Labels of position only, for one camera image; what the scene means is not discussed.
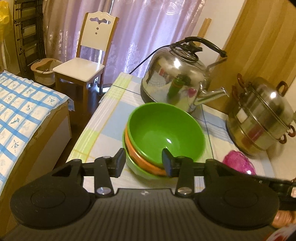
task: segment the stainless steel kettle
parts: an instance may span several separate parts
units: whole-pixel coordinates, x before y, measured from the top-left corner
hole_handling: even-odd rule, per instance
[[[195,54],[202,48],[194,42],[203,43],[224,59],[206,68]],[[161,48],[152,57],[142,79],[142,98],[145,102],[169,103],[191,113],[196,105],[228,96],[223,87],[207,91],[211,81],[209,69],[226,58],[225,51],[200,37],[187,37]]]

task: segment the bed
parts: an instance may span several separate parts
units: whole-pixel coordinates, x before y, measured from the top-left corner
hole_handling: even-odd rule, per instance
[[[50,172],[71,138],[68,100],[31,80],[0,73],[0,237],[16,224],[12,194]]]

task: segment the kettle spout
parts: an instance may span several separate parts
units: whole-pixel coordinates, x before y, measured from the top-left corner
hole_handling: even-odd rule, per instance
[[[214,91],[206,91],[203,89],[202,83],[200,83],[200,89],[197,93],[197,98],[195,99],[194,105],[204,104],[225,95],[229,97],[224,87],[220,87]]]

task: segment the plastic basin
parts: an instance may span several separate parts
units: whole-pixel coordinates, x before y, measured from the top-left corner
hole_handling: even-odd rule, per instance
[[[147,103],[136,108],[127,123],[135,150],[148,162],[163,167],[161,153],[197,161],[205,149],[205,136],[197,121],[185,111],[165,103]]]
[[[133,173],[135,173],[136,175],[140,176],[140,177],[143,177],[147,180],[167,180],[169,179],[168,177],[163,177],[163,176],[156,176],[156,175],[153,175],[143,169],[141,169],[133,160],[132,158],[129,156],[128,154],[128,150],[126,148],[126,144],[125,144],[125,141],[124,141],[124,133],[123,132],[123,137],[122,137],[122,146],[123,148],[125,149],[126,151],[126,164],[127,166],[133,171]]]

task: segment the wooden stick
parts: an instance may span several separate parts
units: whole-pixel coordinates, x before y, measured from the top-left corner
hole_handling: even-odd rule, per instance
[[[212,19],[210,18],[205,18],[204,22],[202,23],[202,26],[200,27],[200,30],[197,34],[198,37],[201,37],[201,38],[204,38],[205,37],[205,34],[207,32],[207,29],[209,28],[210,24],[211,24],[211,21]],[[200,46],[200,43],[199,42],[195,42],[195,45],[197,47]]]

